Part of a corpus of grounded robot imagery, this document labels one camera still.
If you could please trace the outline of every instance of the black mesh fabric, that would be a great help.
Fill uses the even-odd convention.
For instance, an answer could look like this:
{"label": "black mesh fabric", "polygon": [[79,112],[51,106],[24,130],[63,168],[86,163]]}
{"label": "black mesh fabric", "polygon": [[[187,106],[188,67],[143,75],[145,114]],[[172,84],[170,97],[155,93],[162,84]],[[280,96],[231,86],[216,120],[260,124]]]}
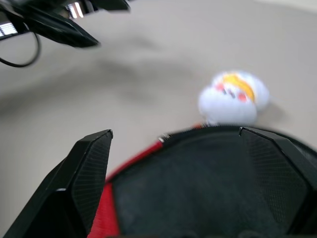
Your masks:
{"label": "black mesh fabric", "polygon": [[289,229],[308,195],[308,184],[274,142],[245,130],[242,137],[252,159],[259,192],[275,220]]}
{"label": "black mesh fabric", "polygon": [[312,166],[314,166],[317,169],[317,157],[316,153],[313,153],[312,151],[308,150],[305,147],[302,147],[300,145],[297,145],[294,143],[296,148],[304,155],[304,157],[311,163]]}
{"label": "black mesh fabric", "polygon": [[109,133],[106,133],[93,142],[72,188],[74,204],[87,233],[90,232],[105,183],[110,140]]}
{"label": "black mesh fabric", "polygon": [[182,140],[131,166],[113,180],[122,234],[285,234],[250,162],[236,130]]}

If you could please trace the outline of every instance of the floor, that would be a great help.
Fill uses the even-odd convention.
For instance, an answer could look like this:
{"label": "floor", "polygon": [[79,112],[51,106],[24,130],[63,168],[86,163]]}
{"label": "floor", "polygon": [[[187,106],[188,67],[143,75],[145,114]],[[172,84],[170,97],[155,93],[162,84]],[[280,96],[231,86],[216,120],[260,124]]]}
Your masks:
{"label": "floor", "polygon": [[[317,146],[317,15],[252,0],[137,0],[131,8],[78,20],[99,48],[43,39],[36,65],[0,65],[0,235],[78,139],[111,128],[110,171],[158,135],[199,122],[197,95],[222,70],[250,71],[269,87],[272,104],[257,125]],[[23,62],[32,40],[3,42],[0,56]]]}

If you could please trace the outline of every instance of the red fabric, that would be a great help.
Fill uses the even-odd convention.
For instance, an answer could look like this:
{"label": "red fabric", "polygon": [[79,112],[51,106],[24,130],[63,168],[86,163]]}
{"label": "red fabric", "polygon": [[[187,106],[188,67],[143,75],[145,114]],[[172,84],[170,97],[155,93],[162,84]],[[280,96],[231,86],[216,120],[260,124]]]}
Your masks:
{"label": "red fabric", "polygon": [[163,147],[162,142],[158,141],[158,142],[154,143],[152,146],[150,146],[146,150],[142,151],[141,153],[139,153],[138,155],[136,155],[132,159],[130,159],[127,162],[125,162],[118,169],[116,169],[112,174],[110,174],[110,176],[107,177],[106,182],[112,180],[114,176],[116,176],[118,173],[120,173],[121,171],[123,171],[124,169],[129,167],[130,165],[138,162],[141,159],[144,159],[146,156],[148,156],[149,154],[159,150],[162,147]]}
{"label": "red fabric", "polygon": [[88,238],[106,238],[108,236],[117,236],[119,234],[119,225],[112,195],[112,184],[107,183],[104,186],[94,223]]}
{"label": "red fabric", "polygon": [[140,161],[147,155],[162,148],[163,144],[159,141],[150,146],[145,151],[141,152],[137,156],[133,157],[125,164],[120,166],[114,173],[112,173],[107,179],[104,186],[103,193],[100,198],[99,206],[96,212],[96,216],[93,222],[93,226],[88,235],[88,238],[106,238],[108,236],[117,236],[120,234],[118,220],[116,216],[115,203],[112,193],[111,179],[123,171],[130,165]]}

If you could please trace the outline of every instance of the stuffed toy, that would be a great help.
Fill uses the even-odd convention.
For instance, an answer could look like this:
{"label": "stuffed toy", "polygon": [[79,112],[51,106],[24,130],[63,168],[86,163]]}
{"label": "stuffed toy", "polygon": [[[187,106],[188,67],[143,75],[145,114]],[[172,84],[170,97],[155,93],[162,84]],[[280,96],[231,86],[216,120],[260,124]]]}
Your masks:
{"label": "stuffed toy", "polygon": [[267,87],[243,71],[223,72],[199,96],[198,106],[210,125],[252,125],[269,103]]}

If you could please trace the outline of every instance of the black cable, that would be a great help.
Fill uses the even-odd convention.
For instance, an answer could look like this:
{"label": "black cable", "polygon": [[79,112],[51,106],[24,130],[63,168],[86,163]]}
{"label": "black cable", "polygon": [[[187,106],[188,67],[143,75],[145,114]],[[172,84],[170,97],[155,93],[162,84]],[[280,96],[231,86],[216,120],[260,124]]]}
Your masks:
{"label": "black cable", "polygon": [[9,65],[11,67],[15,67],[15,68],[24,68],[24,67],[30,66],[33,63],[35,63],[35,61],[37,61],[39,56],[40,56],[42,46],[41,46],[41,40],[40,40],[39,36],[37,34],[35,34],[34,32],[32,32],[32,33],[33,33],[35,40],[36,40],[36,43],[37,43],[37,49],[36,49],[36,53],[35,53],[34,57],[29,62],[24,63],[24,64],[16,64],[16,63],[8,62],[2,58],[0,58],[0,62],[4,63],[6,65]]}

